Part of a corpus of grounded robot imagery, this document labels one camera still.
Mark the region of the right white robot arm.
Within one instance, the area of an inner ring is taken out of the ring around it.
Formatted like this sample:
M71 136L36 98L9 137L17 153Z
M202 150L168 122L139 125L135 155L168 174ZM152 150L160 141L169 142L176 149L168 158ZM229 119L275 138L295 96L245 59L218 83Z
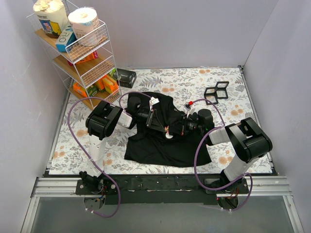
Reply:
M169 127L172 135L187 135L198 132L200 139L194 156L194 175L201 187L208 191L223 190L226 193L233 192L244 176L248 175L250 166L270 152L273 148L272 141L260 126L250 117L239 123L223 127L216 127L211 111L201 109L190 116L183 115ZM219 179L203 184L197 174L197 159L203 144L215 146L221 143L231 143L235 156L229 165L222 170Z

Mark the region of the black display case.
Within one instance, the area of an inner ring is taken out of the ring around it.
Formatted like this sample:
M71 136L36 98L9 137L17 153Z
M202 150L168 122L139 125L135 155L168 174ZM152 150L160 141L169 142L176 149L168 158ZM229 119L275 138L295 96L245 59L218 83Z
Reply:
M216 96L217 99L228 99L227 87L229 85L228 81L219 81L216 83Z
M209 100L213 104L218 104L217 88L207 87L204 92L204 98Z

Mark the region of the black t-shirt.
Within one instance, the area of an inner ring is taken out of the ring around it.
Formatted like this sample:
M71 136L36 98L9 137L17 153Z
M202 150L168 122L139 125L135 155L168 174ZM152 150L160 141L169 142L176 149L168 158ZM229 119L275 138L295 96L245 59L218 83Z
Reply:
M164 116L166 126L176 122L181 116L187 115L178 110L173 98L156 92L130 93L129 97L139 97L142 107L147 109L150 97L158 98L159 103L154 105ZM128 138L124 158L141 164L192 167L195 151L202 136L198 132L187 135L173 135L172 139L165 137L166 132L159 132L137 123L137 133ZM197 165L202 166L211 162L211 158L203 145L199 151Z

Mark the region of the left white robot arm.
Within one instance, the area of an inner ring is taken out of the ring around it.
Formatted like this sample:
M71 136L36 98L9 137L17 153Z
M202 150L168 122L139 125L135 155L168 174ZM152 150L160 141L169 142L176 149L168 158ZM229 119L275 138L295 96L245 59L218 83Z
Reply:
M94 108L86 120L87 133L89 135L89 162L85 169L79 173L84 188L92 194L99 194L104 190L104 183L100 180L103 170L104 152L107 139L112 135L117 125L132 129L137 123L143 123L146 127L164 132L156 118L154 105L158 104L158 98L150 97L147 109L142 108L142 100L139 97L130 97L127 108L112 105L105 100Z

